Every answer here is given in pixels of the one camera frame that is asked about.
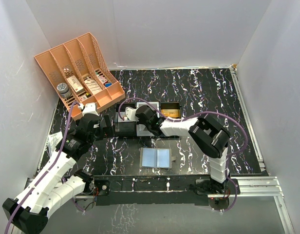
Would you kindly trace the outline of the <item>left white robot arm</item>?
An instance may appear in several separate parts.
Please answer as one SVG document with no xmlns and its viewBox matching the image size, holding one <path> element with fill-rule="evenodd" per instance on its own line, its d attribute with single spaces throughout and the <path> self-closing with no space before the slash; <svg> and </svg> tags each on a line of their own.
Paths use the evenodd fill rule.
<svg viewBox="0 0 300 234">
<path fill-rule="evenodd" d="M 103 127 L 92 102 L 72 103 L 82 111 L 76 127 L 69 129 L 67 122 L 62 140 L 57 144 L 51 158 L 33 181 L 16 198 L 8 198 L 2 207 L 8 218 L 5 233 L 11 225 L 25 234 L 39 234 L 50 216 L 78 194 L 88 195 L 94 191 L 94 177 L 84 170 L 75 172 L 66 181 L 64 175 L 86 154 L 93 143 L 107 136 L 109 122 Z"/>
</svg>

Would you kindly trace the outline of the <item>orange plastic desk organizer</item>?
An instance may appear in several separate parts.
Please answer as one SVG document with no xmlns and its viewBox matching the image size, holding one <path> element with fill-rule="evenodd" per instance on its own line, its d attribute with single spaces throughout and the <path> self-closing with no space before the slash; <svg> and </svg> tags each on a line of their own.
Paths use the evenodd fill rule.
<svg viewBox="0 0 300 234">
<path fill-rule="evenodd" d="M 111 74 L 97 39 L 91 33 L 58 45 L 35 56 L 35 60 L 54 89 L 66 83 L 71 95 L 59 98 L 72 118 L 82 117 L 74 101 L 83 105 L 94 103 L 97 112 L 102 112 L 125 98 L 120 82 Z"/>
</svg>

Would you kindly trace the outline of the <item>white pink box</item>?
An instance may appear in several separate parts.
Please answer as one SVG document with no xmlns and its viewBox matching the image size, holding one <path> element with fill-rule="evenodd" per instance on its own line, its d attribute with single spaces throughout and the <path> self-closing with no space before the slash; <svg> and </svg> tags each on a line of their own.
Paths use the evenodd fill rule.
<svg viewBox="0 0 300 234">
<path fill-rule="evenodd" d="M 80 94 L 84 92 L 84 87 L 82 86 L 82 84 L 80 83 L 80 81 L 77 79 L 76 76 L 71 76 L 67 78 L 67 81 L 76 94 Z"/>
</svg>

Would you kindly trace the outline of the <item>small round patterned tin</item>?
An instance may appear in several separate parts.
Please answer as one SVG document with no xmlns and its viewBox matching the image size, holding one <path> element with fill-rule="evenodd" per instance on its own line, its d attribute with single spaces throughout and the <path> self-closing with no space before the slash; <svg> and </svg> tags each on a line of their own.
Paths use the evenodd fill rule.
<svg viewBox="0 0 300 234">
<path fill-rule="evenodd" d="M 58 93 L 60 94 L 61 97 L 63 98 L 68 98 L 71 95 L 71 91 L 69 86 L 66 83 L 59 83 L 56 87 Z"/>
</svg>

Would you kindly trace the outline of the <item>small pink white packet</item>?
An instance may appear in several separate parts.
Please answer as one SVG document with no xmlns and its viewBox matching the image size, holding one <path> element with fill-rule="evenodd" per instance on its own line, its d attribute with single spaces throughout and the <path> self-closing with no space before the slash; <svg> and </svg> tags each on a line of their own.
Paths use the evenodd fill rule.
<svg viewBox="0 0 300 234">
<path fill-rule="evenodd" d="M 95 72 L 98 80 L 105 85 L 106 83 L 108 83 L 109 81 L 107 80 L 107 78 L 104 76 L 104 74 L 101 71 L 96 71 Z"/>
</svg>

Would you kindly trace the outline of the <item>white printed paper sheet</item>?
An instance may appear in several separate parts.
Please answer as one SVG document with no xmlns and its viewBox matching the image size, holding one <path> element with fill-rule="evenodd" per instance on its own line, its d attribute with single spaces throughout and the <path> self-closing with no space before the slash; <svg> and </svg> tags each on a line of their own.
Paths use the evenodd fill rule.
<svg viewBox="0 0 300 234">
<path fill-rule="evenodd" d="M 57 132 L 47 137 L 47 146 L 49 156 L 52 155 L 53 151 L 56 149 L 57 144 L 62 140 L 63 135 L 62 132 Z"/>
</svg>

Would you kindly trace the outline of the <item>grey leather card holder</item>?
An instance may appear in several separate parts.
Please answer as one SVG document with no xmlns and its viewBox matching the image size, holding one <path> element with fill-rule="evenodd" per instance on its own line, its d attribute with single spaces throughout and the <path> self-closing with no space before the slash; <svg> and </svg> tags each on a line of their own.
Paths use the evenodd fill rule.
<svg viewBox="0 0 300 234">
<path fill-rule="evenodd" d="M 164 148 L 141 148 L 140 168 L 171 169 L 172 162 L 177 156 L 172 155 L 171 149 Z"/>
</svg>

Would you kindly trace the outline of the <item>black and white tray set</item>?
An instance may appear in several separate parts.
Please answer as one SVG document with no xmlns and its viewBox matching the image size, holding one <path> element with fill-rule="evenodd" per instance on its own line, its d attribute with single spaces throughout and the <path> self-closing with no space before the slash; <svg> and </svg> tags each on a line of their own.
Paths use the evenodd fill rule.
<svg viewBox="0 0 300 234">
<path fill-rule="evenodd" d="M 114 134 L 117 137 L 168 138 L 160 130 L 166 118 L 180 119 L 178 102 L 149 102 L 117 104 L 114 117 Z"/>
</svg>

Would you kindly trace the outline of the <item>gold card in tray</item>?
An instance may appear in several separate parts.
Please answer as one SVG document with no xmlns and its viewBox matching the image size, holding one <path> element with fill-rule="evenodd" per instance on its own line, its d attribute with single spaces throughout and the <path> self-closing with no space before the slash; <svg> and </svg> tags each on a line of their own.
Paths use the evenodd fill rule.
<svg viewBox="0 0 300 234">
<path fill-rule="evenodd" d="M 162 109 L 161 112 L 166 117 L 181 118 L 181 114 L 180 114 L 179 109 Z"/>
</svg>

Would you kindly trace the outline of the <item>white label cards stack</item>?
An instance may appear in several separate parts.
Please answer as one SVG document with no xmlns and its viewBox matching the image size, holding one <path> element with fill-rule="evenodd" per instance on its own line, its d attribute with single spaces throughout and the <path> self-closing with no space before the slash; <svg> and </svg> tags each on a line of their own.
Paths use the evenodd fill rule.
<svg viewBox="0 0 300 234">
<path fill-rule="evenodd" d="M 102 88 L 99 86 L 99 84 L 91 77 L 86 76 L 83 78 L 83 80 L 84 80 L 85 86 L 88 88 L 89 91 L 91 91 L 91 93 L 93 95 L 96 95 L 102 91 Z"/>
</svg>

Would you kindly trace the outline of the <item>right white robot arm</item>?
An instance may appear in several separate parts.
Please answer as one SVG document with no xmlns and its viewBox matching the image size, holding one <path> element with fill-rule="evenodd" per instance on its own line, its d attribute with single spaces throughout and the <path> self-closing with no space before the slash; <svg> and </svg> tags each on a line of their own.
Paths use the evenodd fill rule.
<svg viewBox="0 0 300 234">
<path fill-rule="evenodd" d="M 147 105 L 138 109 L 127 107 L 125 120 L 142 124 L 156 137 L 190 137 L 209 157 L 212 190 L 223 193 L 228 189 L 227 148 L 230 133 L 209 114 L 188 119 L 158 117 Z"/>
</svg>

